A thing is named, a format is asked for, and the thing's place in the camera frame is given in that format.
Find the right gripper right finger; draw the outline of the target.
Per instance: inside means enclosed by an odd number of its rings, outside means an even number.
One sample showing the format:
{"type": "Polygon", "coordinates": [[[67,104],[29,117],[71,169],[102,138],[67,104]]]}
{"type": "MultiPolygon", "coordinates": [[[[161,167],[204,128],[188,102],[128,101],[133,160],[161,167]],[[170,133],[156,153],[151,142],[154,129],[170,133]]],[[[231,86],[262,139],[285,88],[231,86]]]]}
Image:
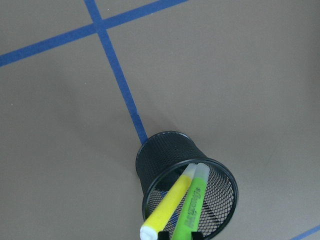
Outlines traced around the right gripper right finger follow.
{"type": "Polygon", "coordinates": [[[203,234],[199,231],[192,232],[192,240],[203,240],[203,234]]]}

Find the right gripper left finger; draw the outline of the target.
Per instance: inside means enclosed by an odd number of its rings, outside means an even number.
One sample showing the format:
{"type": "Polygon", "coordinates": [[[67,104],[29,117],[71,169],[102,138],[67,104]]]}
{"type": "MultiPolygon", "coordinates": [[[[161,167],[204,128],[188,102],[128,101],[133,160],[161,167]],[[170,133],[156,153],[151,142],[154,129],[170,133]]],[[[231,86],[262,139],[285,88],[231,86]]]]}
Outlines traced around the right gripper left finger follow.
{"type": "Polygon", "coordinates": [[[158,240],[169,240],[169,232],[168,231],[158,232],[158,240]]]}

